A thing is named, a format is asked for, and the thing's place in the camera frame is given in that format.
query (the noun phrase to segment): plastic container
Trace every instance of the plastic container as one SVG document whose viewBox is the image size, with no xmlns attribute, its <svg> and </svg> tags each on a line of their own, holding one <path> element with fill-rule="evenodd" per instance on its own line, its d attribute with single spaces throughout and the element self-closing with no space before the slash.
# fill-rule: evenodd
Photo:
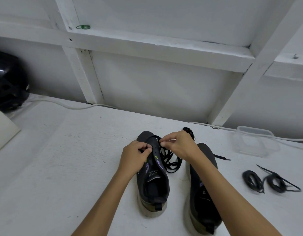
<svg viewBox="0 0 303 236">
<path fill-rule="evenodd" d="M 280 150 L 271 131 L 253 127 L 238 126 L 234 143 L 239 153 L 258 157 L 265 157 Z"/>
</svg>

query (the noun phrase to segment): shoe tongue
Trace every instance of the shoe tongue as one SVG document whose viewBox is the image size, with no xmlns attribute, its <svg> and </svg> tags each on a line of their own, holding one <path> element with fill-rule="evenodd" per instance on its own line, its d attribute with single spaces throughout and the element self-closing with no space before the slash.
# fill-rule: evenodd
<svg viewBox="0 0 303 236">
<path fill-rule="evenodd" d="M 156 178 L 161 178 L 161 174 L 160 174 L 159 170 L 151 169 L 151 171 L 147 175 L 146 182 L 150 182 Z"/>
</svg>

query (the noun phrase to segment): black sneaker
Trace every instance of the black sneaker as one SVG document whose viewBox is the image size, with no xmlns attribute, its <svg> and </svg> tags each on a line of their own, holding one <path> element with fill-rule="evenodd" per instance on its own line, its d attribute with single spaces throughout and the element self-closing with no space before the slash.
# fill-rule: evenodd
<svg viewBox="0 0 303 236">
<path fill-rule="evenodd" d="M 149 217 L 159 216 L 165 211 L 169 196 L 169 180 L 162 164 L 158 138 L 150 131 L 142 132 L 137 138 L 137 141 L 153 147 L 145 164 L 136 174 L 139 207 L 142 213 Z"/>
<path fill-rule="evenodd" d="M 217 163 L 211 149 L 204 143 L 197 145 L 217 168 Z M 221 217 L 194 168 L 190 164 L 186 164 L 186 170 L 191 180 L 190 195 L 184 209 L 186 226 L 193 235 L 214 234 L 222 222 Z"/>
</svg>

